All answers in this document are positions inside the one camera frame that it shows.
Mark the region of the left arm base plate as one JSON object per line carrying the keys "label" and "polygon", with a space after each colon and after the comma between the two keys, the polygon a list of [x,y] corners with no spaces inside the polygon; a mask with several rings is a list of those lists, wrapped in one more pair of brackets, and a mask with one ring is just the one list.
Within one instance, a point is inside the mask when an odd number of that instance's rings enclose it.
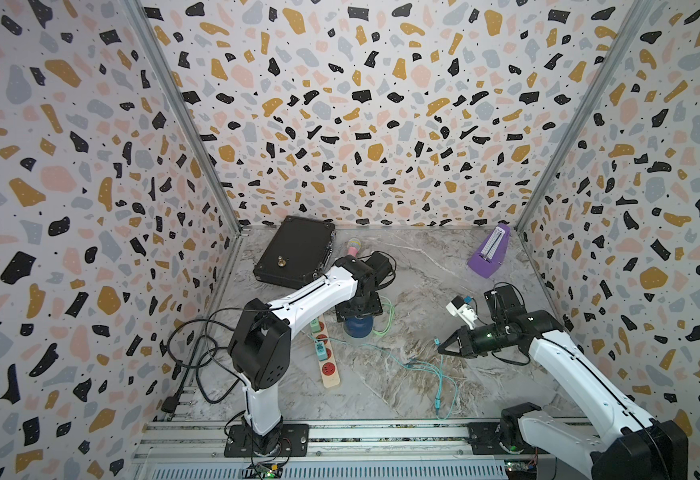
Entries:
{"label": "left arm base plate", "polygon": [[230,428],[224,450],[225,458],[305,457],[310,439],[307,423],[281,422],[269,433],[257,434],[243,423]]}

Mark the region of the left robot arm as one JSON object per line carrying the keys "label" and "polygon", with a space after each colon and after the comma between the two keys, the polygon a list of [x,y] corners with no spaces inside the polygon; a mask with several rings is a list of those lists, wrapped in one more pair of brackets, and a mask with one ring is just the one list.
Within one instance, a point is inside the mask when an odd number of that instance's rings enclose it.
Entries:
{"label": "left robot arm", "polygon": [[342,321],[380,315],[379,292],[396,273],[397,262],[384,252],[346,255],[296,292],[269,303],[254,299],[243,307],[228,353],[243,377],[244,425],[255,440],[276,438],[282,428],[278,384],[290,366],[293,338],[331,310]]}

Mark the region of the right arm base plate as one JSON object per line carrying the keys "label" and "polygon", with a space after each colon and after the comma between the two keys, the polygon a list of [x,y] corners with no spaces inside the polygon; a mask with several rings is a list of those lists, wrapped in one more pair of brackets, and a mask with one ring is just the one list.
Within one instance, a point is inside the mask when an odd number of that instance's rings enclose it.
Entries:
{"label": "right arm base plate", "polygon": [[517,440],[511,445],[504,440],[498,421],[473,421],[467,423],[467,443],[473,455],[533,455],[548,452]]}

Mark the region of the beige red power strip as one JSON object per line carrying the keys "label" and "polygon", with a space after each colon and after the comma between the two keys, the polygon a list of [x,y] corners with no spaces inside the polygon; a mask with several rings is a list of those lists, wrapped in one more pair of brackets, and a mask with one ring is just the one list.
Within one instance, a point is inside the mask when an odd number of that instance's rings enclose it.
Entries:
{"label": "beige red power strip", "polygon": [[331,389],[334,387],[338,387],[341,384],[341,378],[339,375],[338,366],[334,357],[334,352],[330,341],[330,335],[328,332],[328,320],[326,319],[326,315],[321,315],[317,319],[321,321],[323,330],[319,334],[313,334],[313,338],[315,340],[315,344],[319,341],[322,341],[326,344],[326,347],[331,351],[331,358],[328,361],[321,362],[318,359],[323,385],[325,388]]}

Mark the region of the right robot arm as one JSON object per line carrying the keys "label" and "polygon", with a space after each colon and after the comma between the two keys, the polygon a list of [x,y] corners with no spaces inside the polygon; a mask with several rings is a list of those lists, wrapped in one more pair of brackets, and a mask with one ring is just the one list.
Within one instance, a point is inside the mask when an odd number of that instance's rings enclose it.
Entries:
{"label": "right robot arm", "polygon": [[515,347],[556,379],[595,430],[587,435],[526,402],[501,412],[498,434],[504,450],[544,450],[588,479],[687,477],[689,441],[677,423],[659,421],[639,407],[577,348],[551,313],[528,311],[513,285],[503,282],[484,298],[491,315],[486,324],[470,298],[456,296],[447,304],[464,324],[439,353],[474,359]]}

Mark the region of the teal USB charger plug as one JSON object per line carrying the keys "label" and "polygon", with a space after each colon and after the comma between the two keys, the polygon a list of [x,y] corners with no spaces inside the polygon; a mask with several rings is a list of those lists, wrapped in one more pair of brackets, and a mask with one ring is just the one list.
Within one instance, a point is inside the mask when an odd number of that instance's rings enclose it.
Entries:
{"label": "teal USB charger plug", "polygon": [[331,351],[326,347],[326,344],[319,341],[315,344],[316,354],[321,362],[328,361],[331,358]]}

